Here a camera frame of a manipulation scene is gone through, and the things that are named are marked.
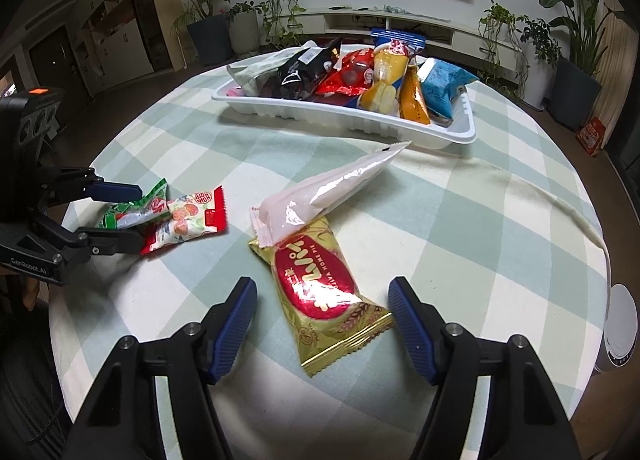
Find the green candy wrapper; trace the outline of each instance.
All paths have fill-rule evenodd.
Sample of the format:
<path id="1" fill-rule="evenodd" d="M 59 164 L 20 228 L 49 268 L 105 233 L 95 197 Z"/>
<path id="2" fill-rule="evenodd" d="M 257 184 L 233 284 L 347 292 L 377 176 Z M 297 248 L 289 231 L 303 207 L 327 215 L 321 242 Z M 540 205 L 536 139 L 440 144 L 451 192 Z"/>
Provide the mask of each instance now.
<path id="1" fill-rule="evenodd" d="M 140 200 L 120 202 L 110 206 L 98 227 L 103 229 L 124 229 L 144 224 L 169 212 L 166 205 L 166 180 L 162 179 Z"/>

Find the gray plant pot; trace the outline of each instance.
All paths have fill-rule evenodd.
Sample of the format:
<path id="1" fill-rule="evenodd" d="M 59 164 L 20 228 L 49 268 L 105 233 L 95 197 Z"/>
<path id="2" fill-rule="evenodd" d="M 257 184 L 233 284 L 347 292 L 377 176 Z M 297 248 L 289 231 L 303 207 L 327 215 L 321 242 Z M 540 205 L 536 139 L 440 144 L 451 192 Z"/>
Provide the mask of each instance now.
<path id="1" fill-rule="evenodd" d="M 220 65 L 234 55 L 225 15 L 215 15 L 187 25 L 203 65 Z"/>
<path id="2" fill-rule="evenodd" d="M 236 15 L 229 22 L 229 37 L 238 58 L 257 54 L 260 50 L 260 29 L 255 11 Z"/>
<path id="3" fill-rule="evenodd" d="M 577 131 L 587 122 L 601 89 L 600 83 L 569 60 L 560 60 L 551 90 L 551 117 L 570 130 Z"/>

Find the screw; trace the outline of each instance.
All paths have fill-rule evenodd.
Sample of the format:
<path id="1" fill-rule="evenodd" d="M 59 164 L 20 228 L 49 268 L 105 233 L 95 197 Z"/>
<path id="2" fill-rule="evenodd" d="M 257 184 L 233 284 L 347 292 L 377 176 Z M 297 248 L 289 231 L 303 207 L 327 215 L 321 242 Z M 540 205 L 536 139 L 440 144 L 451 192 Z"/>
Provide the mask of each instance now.
<path id="1" fill-rule="evenodd" d="M 200 331 L 200 323 L 187 323 L 182 331 L 189 336 L 196 335 Z"/>
<path id="2" fill-rule="evenodd" d="M 135 343 L 136 343 L 136 338 L 135 337 L 133 337 L 132 335 L 126 335 L 126 336 L 120 338 L 120 341 L 118 341 L 118 346 L 120 348 L 122 348 L 123 350 L 128 350 Z"/>
<path id="3" fill-rule="evenodd" d="M 527 338 L 520 334 L 511 336 L 511 342 L 518 348 L 525 348 L 529 344 Z"/>
<path id="4" fill-rule="evenodd" d="M 447 323 L 444 329 L 453 337 L 458 337 L 465 331 L 458 323 Z"/>

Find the blue gripper pad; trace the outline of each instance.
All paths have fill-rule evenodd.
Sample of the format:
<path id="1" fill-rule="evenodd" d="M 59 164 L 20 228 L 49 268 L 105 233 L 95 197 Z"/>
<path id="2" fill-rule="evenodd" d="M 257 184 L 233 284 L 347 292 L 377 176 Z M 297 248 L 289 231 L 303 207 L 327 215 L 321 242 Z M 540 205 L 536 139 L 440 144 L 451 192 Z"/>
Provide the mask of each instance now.
<path id="1" fill-rule="evenodd" d="M 258 289 L 255 281 L 250 280 L 240 294 L 236 305 L 231 309 L 214 343 L 213 362 L 209 369 L 209 376 L 213 382 L 219 382 L 231 371 L 257 304 Z"/>
<path id="2" fill-rule="evenodd" d="M 433 360 L 433 342 L 417 314 L 418 307 L 405 296 L 397 280 L 389 283 L 389 310 L 400 329 L 414 368 L 431 384 L 437 375 Z"/>
<path id="3" fill-rule="evenodd" d="M 94 182 L 85 193 L 98 202 L 134 202 L 142 198 L 140 186 L 118 182 Z"/>

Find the red oval logo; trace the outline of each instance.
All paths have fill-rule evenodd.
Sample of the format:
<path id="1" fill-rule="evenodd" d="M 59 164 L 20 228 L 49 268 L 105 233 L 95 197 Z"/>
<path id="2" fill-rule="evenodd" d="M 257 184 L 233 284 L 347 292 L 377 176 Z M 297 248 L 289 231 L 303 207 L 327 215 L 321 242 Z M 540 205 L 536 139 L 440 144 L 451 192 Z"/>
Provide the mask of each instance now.
<path id="1" fill-rule="evenodd" d="M 208 191 L 203 191 L 202 193 L 196 193 L 195 195 L 193 195 L 193 199 L 198 204 L 206 204 L 207 202 L 211 202 L 212 198 L 213 197 Z"/>
<path id="2" fill-rule="evenodd" d="M 306 235 L 278 245 L 274 267 L 289 302 L 313 319 L 333 319 L 361 301 L 344 262 Z"/>

